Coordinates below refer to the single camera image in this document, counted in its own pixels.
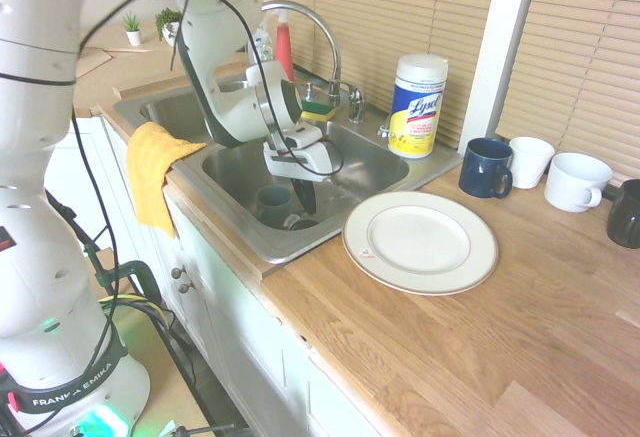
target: red bottle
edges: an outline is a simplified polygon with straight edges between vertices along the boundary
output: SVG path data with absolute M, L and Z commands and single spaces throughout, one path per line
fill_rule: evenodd
M 278 12 L 278 32 L 276 36 L 276 60 L 284 67 L 289 80 L 293 80 L 293 58 L 291 57 L 291 33 L 286 10 Z

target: window blinds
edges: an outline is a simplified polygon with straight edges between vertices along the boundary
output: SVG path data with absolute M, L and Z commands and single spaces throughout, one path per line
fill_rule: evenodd
M 532 0 L 497 132 L 640 178 L 640 0 Z
M 384 111 L 391 109 L 401 56 L 432 53 L 449 59 L 436 135 L 441 143 L 458 146 L 491 0 L 294 1 L 327 20 L 342 50 L 343 79 Z M 333 58 L 322 31 L 296 16 L 291 32 L 294 62 L 329 78 Z

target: white mug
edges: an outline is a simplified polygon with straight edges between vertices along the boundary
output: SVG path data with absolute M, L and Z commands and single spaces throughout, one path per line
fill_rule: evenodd
M 513 186 L 519 189 L 533 189 L 555 154 L 553 146 L 535 137 L 516 137 L 509 146 L 513 158 L 509 169 L 513 175 Z
M 551 161 L 544 196 L 560 210 L 584 212 L 602 201 L 602 190 L 613 177 L 604 162 L 584 154 L 558 154 Z

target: yellow dish cloth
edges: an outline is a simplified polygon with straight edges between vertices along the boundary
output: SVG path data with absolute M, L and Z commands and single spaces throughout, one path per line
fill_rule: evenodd
M 162 193 L 164 178 L 176 160 L 205 146 L 176 139 L 155 122 L 138 127 L 127 148 L 127 171 L 138 222 L 162 229 L 169 237 L 175 238 L 173 222 Z

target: faucet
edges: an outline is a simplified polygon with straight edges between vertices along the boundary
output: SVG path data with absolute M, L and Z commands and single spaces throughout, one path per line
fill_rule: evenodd
M 355 85 L 344 80 L 331 80 L 331 85 L 336 85 L 338 93 L 340 86 L 346 85 L 349 88 L 349 122 L 359 124 L 364 121 L 364 93 Z
M 338 45 L 338 39 L 336 34 L 333 33 L 329 24 L 320 17 L 314 10 L 310 9 L 306 5 L 298 4 L 290 0 L 271 0 L 262 4 L 263 12 L 268 10 L 293 10 L 306 15 L 313 20 L 318 27 L 322 29 L 324 35 L 327 36 L 329 44 L 331 45 L 331 51 L 333 52 L 333 75 L 329 81 L 329 98 L 334 102 L 334 107 L 340 106 L 340 77 L 342 75 L 342 57 L 340 55 L 340 46 Z

